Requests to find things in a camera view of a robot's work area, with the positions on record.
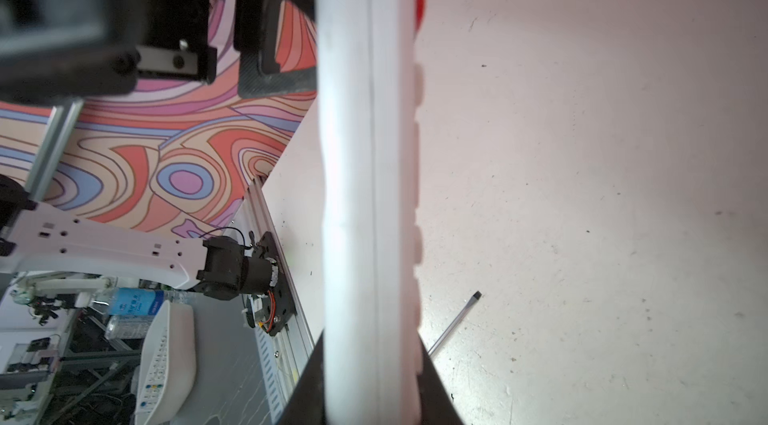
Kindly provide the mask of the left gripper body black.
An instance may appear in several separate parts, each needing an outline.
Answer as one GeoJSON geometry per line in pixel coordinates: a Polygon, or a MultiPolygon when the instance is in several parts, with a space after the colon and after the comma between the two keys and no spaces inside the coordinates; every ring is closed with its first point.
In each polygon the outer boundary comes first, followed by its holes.
{"type": "Polygon", "coordinates": [[[60,104],[142,79],[210,83],[210,0],[1,0],[1,98],[60,104]]]}

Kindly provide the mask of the orange handled screwdriver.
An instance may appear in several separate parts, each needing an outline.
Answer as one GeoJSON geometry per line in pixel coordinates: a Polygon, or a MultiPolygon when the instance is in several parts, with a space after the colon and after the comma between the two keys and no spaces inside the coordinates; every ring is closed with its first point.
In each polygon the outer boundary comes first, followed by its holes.
{"type": "Polygon", "coordinates": [[[446,327],[446,329],[441,333],[441,335],[435,340],[435,342],[432,344],[432,346],[428,349],[428,356],[433,357],[436,355],[443,344],[450,338],[452,333],[458,328],[458,326],[461,324],[461,322],[464,320],[464,318],[468,315],[468,313],[472,310],[472,308],[480,301],[482,298],[482,293],[480,291],[475,291],[473,295],[467,300],[463,308],[459,311],[459,313],[454,317],[454,319],[450,322],[450,324],[446,327]]]}

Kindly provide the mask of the white remote control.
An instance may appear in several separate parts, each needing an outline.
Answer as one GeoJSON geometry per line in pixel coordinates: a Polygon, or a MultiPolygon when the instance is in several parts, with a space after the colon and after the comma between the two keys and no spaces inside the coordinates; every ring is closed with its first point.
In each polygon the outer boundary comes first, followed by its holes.
{"type": "Polygon", "coordinates": [[[416,424],[416,0],[317,0],[325,415],[416,424]]]}

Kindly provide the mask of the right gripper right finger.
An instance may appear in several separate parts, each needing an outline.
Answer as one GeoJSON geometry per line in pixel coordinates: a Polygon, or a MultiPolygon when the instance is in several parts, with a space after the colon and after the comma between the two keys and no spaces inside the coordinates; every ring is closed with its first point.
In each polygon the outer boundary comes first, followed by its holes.
{"type": "Polygon", "coordinates": [[[418,362],[418,394],[421,425],[463,425],[453,399],[446,391],[422,340],[418,362]]]}

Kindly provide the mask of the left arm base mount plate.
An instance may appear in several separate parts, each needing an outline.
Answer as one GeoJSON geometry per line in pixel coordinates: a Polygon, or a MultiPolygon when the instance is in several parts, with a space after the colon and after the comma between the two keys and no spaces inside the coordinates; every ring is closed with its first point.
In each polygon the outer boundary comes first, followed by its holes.
{"type": "Polygon", "coordinates": [[[296,315],[297,306],[272,232],[266,231],[255,243],[246,264],[244,293],[254,300],[254,323],[275,337],[296,315]]]}

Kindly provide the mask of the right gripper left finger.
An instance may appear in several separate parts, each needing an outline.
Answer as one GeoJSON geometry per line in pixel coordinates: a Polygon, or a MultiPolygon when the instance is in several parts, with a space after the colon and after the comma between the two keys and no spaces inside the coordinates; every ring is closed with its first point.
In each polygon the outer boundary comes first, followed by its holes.
{"type": "Polygon", "coordinates": [[[324,336],[320,335],[278,424],[325,423],[324,336]]]}

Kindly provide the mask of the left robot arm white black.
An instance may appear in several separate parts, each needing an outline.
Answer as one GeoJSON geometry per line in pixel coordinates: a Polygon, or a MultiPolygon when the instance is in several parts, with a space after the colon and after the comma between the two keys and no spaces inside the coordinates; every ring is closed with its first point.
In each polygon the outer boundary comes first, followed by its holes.
{"type": "Polygon", "coordinates": [[[1,0],[1,269],[256,289],[236,214],[316,96],[315,0],[1,0]]]}

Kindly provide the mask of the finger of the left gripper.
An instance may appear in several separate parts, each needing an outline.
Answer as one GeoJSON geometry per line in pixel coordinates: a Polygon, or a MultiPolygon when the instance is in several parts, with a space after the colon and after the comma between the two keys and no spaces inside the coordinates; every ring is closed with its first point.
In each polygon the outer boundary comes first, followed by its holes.
{"type": "Polygon", "coordinates": [[[238,94],[244,99],[314,92],[314,66],[282,71],[276,61],[280,8],[294,5],[315,20],[315,0],[236,0],[233,46],[240,53],[238,94]]]}

